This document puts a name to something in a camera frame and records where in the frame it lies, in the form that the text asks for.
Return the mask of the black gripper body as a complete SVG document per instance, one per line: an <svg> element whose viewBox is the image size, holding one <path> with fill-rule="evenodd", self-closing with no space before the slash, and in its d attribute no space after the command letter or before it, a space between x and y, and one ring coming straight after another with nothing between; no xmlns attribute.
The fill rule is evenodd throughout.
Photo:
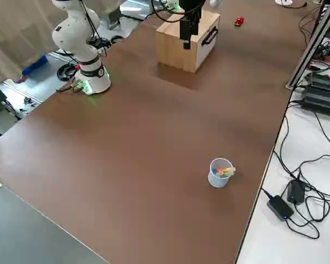
<svg viewBox="0 0 330 264"><path fill-rule="evenodd" d="M182 9L180 14L201 18L202 7L205 0L179 0L179 6Z"/></svg>

